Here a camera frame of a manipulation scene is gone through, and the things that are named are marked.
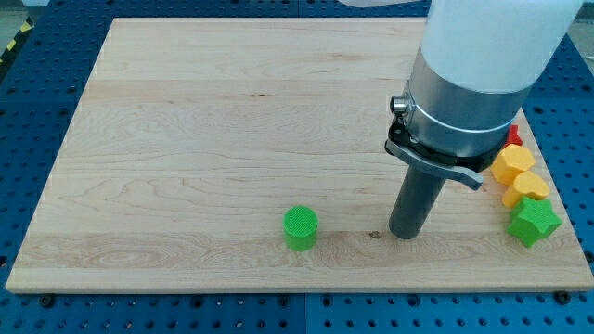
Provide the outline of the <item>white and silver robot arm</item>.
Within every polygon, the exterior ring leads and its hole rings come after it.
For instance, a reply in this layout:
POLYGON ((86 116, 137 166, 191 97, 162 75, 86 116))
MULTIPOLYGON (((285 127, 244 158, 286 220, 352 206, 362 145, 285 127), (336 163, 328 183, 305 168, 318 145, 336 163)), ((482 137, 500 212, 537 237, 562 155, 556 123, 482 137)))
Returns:
POLYGON ((511 123, 582 0, 433 0, 403 93, 393 96, 386 151, 402 185, 446 179, 478 189, 511 123))

